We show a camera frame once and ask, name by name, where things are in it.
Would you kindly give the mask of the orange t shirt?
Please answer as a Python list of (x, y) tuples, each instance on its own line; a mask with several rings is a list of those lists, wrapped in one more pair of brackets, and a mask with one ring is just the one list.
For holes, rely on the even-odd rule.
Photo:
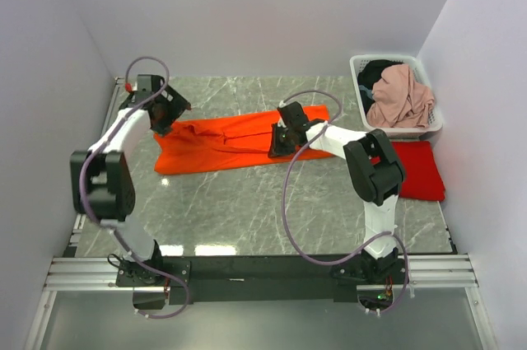
[(276, 110), (216, 119), (176, 121), (171, 132), (154, 138), (161, 153), (154, 165), (160, 175), (186, 175), (286, 163), (292, 156), (270, 158)]

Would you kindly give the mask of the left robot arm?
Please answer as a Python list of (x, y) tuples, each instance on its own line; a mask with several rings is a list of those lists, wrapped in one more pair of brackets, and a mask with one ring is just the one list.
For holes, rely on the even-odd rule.
[(70, 157), (74, 208), (108, 231), (121, 249), (119, 270), (153, 286), (170, 282), (157, 241), (133, 217), (136, 192), (128, 159), (145, 133), (165, 136), (191, 104), (158, 75), (139, 75), (115, 121), (86, 151)]

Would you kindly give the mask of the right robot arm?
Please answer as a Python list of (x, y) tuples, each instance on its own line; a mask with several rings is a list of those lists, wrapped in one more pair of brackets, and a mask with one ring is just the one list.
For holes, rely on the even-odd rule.
[(326, 152), (346, 161), (352, 186), (362, 200), (365, 246), (335, 264), (341, 277), (357, 283), (379, 283), (402, 266), (394, 238), (395, 208), (406, 173), (389, 138), (380, 129), (369, 133), (308, 119), (298, 102), (281, 104), (280, 119), (272, 125), (271, 158), (291, 156), (308, 149)]

